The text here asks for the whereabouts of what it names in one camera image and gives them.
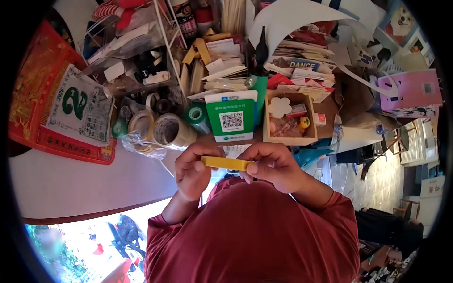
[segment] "yellow toy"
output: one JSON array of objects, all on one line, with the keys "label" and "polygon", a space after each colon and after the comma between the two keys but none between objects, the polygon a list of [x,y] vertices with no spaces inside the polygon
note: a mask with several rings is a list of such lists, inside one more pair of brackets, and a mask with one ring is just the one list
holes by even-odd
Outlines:
[{"label": "yellow toy", "polygon": [[300,123],[299,123],[299,128],[302,130],[302,131],[305,131],[306,128],[308,128],[310,126],[310,119],[308,117],[300,117]]},{"label": "yellow toy", "polygon": [[202,156],[201,162],[203,162],[204,166],[207,166],[207,167],[226,168],[226,169],[239,170],[239,171],[245,171],[247,168],[247,165],[249,163],[251,163],[251,161],[215,157],[215,156]]}]

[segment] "motorcycle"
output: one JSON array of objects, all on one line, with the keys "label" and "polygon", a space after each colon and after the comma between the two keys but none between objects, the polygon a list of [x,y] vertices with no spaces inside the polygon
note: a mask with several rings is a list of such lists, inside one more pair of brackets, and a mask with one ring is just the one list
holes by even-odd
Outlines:
[{"label": "motorcycle", "polygon": [[[132,260],[132,264],[129,269],[130,272],[135,271],[136,265],[143,272],[146,252],[141,249],[139,239],[143,240],[144,234],[137,226],[136,222],[130,217],[120,214],[120,221],[116,224],[110,222],[106,222],[104,224],[105,226],[102,225],[103,227],[96,228],[97,235],[110,234],[108,237],[103,237],[102,242],[106,244],[109,243],[109,245],[114,246],[123,258],[129,258]],[[96,239],[96,234],[90,234],[90,239]]]}]

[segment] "qr code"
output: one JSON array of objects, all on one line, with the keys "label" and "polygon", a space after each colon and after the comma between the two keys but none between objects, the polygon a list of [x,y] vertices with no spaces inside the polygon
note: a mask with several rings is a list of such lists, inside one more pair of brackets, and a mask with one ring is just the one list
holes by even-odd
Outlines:
[{"label": "qr code", "polygon": [[433,83],[429,83],[429,82],[423,83],[422,87],[423,87],[423,93],[424,94],[433,94],[433,92],[434,92],[434,84]]},{"label": "qr code", "polygon": [[244,130],[244,112],[220,113],[220,123],[222,132],[235,132]]}]

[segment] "spray can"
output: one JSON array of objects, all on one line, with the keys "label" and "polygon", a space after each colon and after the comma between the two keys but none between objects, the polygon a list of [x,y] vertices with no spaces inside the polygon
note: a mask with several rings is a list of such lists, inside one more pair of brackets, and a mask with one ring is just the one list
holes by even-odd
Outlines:
[{"label": "spray can", "polygon": [[184,39],[195,38],[197,35],[197,24],[190,7],[190,0],[170,0],[170,2]]}]

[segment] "wooden box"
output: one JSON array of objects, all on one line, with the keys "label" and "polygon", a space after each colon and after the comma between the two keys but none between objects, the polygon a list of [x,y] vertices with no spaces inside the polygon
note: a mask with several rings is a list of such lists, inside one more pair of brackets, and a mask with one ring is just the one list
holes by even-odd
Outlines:
[{"label": "wooden box", "polygon": [[[291,100],[291,105],[304,103],[307,107],[307,117],[310,119],[310,126],[305,129],[303,138],[285,138],[285,137],[271,137],[269,131],[269,117],[270,113],[267,111],[269,108],[270,100],[274,97],[287,97]],[[313,118],[313,104],[309,96],[303,93],[281,93],[278,90],[267,90],[266,92],[266,114],[263,123],[263,141],[271,143],[283,143],[285,145],[309,145],[318,140],[318,133]]]}]

